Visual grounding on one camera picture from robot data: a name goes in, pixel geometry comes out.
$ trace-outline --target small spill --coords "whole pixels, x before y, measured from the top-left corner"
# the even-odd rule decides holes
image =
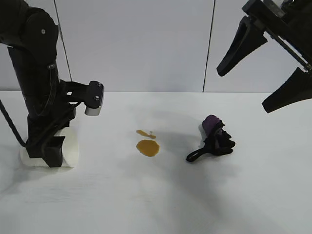
[[[154,140],[142,140],[136,148],[147,157],[154,157],[159,152],[159,145]]]
[[[150,139],[155,139],[156,136],[152,135],[153,132],[150,132],[151,134],[146,133],[143,130],[137,130],[136,133],[140,134],[143,137],[149,137]]]

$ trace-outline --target black strap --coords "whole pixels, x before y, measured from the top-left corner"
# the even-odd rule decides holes
[[[205,142],[205,146],[202,149],[199,150],[195,150],[194,152],[190,153],[187,157],[186,160],[188,162],[194,162],[195,160],[197,160],[200,156],[204,155],[204,154],[208,154],[212,152],[212,145],[211,142],[207,139],[204,140]]]

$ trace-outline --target screw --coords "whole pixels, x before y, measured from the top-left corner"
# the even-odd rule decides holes
[[[47,67],[49,70],[52,70],[52,69],[54,69],[55,68],[55,64],[50,64],[50,65],[48,65],[48,67]]]
[[[310,70],[312,70],[312,65],[311,64],[307,64],[307,69],[310,71]]]

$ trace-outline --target black glove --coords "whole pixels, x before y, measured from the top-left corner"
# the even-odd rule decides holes
[[[202,149],[190,153],[186,160],[194,162],[200,156],[210,153],[214,156],[228,155],[233,152],[235,142],[231,141],[231,135],[223,130],[224,123],[216,116],[210,115],[203,121],[203,128],[207,135],[204,140],[205,146]]]

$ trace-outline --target white wall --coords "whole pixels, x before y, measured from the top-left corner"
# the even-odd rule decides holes
[[[57,0],[73,80],[201,92],[213,0]]]
[[[299,64],[279,44],[268,43],[242,60],[226,76],[216,68],[234,39],[241,10],[247,0],[216,0],[211,47],[206,75],[206,92],[273,92],[293,73]]]
[[[44,9],[53,18],[55,24],[58,23],[53,0],[26,0],[26,2],[30,6]],[[60,37],[58,38],[57,50],[58,50],[57,64],[60,77],[63,80],[69,80],[70,78],[68,67]],[[7,48],[3,44],[0,44],[0,89],[1,90],[20,89]]]

